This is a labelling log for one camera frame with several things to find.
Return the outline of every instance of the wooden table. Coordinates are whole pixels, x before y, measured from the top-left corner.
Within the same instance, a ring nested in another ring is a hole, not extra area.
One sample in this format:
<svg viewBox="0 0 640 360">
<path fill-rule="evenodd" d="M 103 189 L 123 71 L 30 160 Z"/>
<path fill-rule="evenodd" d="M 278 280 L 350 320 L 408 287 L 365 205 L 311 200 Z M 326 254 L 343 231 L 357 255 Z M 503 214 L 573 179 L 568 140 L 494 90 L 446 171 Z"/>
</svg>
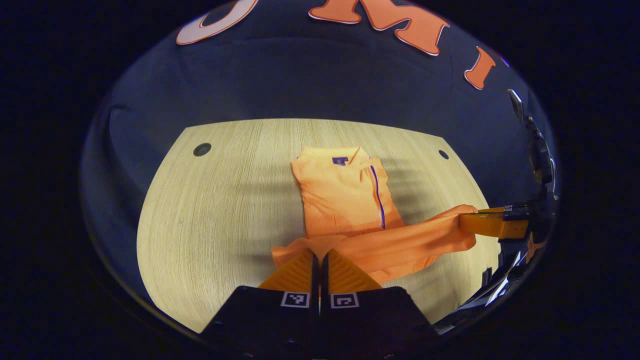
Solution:
<svg viewBox="0 0 640 360">
<path fill-rule="evenodd" d="M 194 149 L 211 150 L 195 156 Z M 381 159 L 406 225 L 459 204 L 487 203 L 440 137 L 394 127 L 310 119 L 220 122 L 186 128 L 151 183 L 138 226 L 138 263 L 156 306 L 201 332 L 236 286 L 258 286 L 276 270 L 271 247 L 305 234 L 291 161 L 304 146 L 362 146 Z M 439 151 L 444 151 L 445 159 Z M 430 322 L 456 309 L 497 268 L 496 238 L 446 254 L 402 286 Z"/>
</svg>

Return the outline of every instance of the orange fabric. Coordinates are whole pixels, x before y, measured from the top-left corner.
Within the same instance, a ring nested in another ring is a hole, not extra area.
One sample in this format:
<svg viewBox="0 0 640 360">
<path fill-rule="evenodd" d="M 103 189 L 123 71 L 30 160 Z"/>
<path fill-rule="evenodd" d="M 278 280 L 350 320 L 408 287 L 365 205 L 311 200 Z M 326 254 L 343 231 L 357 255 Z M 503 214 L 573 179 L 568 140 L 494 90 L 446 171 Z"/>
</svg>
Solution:
<svg viewBox="0 0 640 360">
<path fill-rule="evenodd" d="M 287 247 L 272 248 L 271 255 L 280 267 L 305 248 L 320 261 L 330 249 L 336 249 L 383 284 L 422 270 L 440 255 L 471 249 L 476 244 L 475 234 L 458 229 L 458 215 L 465 213 L 477 213 L 477 209 L 460 205 L 419 224 L 352 237 L 299 238 Z"/>
<path fill-rule="evenodd" d="M 380 159 L 361 147 L 306 147 L 291 168 L 302 192 L 307 238 L 404 226 Z"/>
</svg>

